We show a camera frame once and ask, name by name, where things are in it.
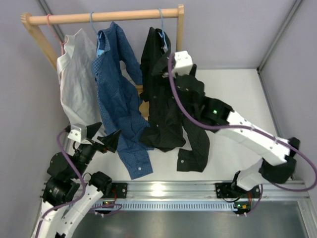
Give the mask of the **light blue wire hanger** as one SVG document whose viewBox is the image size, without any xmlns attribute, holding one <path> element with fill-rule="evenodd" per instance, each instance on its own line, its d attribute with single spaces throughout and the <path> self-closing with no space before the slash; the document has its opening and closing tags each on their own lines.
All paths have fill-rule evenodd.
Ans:
<svg viewBox="0 0 317 238">
<path fill-rule="evenodd" d="M 163 49 L 166 52 L 168 50 L 168 44 L 166 41 L 165 30 L 164 30 L 163 13 L 160 8 L 158 8 L 158 11 L 159 11 L 160 20 L 161 20 L 161 33 L 159 33 L 159 35 L 163 40 L 163 43 L 164 43 Z"/>
</svg>

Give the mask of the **black pinstriped shirt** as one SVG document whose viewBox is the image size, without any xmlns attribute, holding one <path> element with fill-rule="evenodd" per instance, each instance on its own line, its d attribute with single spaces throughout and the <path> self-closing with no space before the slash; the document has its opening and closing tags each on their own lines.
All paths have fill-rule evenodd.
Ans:
<svg viewBox="0 0 317 238">
<path fill-rule="evenodd" d="M 166 41 L 168 50 L 159 33 L 161 29 L 149 28 L 141 57 L 143 92 L 140 97 L 149 103 L 149 126 L 141 133 L 139 141 L 163 152 L 179 148 L 177 171 L 203 172 L 208 163 L 210 140 L 206 131 L 193 124 L 179 109 L 168 86 L 162 86 L 162 75 L 152 76 L 155 57 L 171 51 L 171 42 Z"/>
</svg>

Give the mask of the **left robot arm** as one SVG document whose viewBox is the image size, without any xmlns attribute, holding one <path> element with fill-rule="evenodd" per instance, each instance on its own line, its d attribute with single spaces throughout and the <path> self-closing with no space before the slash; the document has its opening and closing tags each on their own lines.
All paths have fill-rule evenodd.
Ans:
<svg viewBox="0 0 317 238">
<path fill-rule="evenodd" d="M 116 200 L 126 198 L 125 183 L 113 182 L 103 172 L 90 174 L 89 180 L 84 181 L 85 170 L 95 153 L 114 153 L 118 146 L 120 130 L 93 140 L 101 126 L 101 122 L 71 124 L 59 133 L 67 133 L 73 141 L 74 154 L 69 155 L 58 143 L 60 152 L 53 155 L 47 169 L 50 178 L 45 183 L 32 237 L 70 238 L 88 213 L 113 215 L 122 208 Z"/>
</svg>

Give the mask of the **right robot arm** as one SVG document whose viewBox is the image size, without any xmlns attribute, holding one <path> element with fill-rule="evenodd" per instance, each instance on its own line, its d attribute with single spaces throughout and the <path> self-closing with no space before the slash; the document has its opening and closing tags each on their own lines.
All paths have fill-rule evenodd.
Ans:
<svg viewBox="0 0 317 238">
<path fill-rule="evenodd" d="M 168 78 L 172 97 L 191 124 L 232 139 L 252 150 L 260 160 L 235 173 L 230 190 L 241 197 L 267 181 L 281 187 L 295 171 L 300 140 L 276 137 L 243 118 L 222 100 L 205 95 L 205 85 L 196 79 L 187 51 L 168 53 L 160 60 L 159 73 Z"/>
</svg>

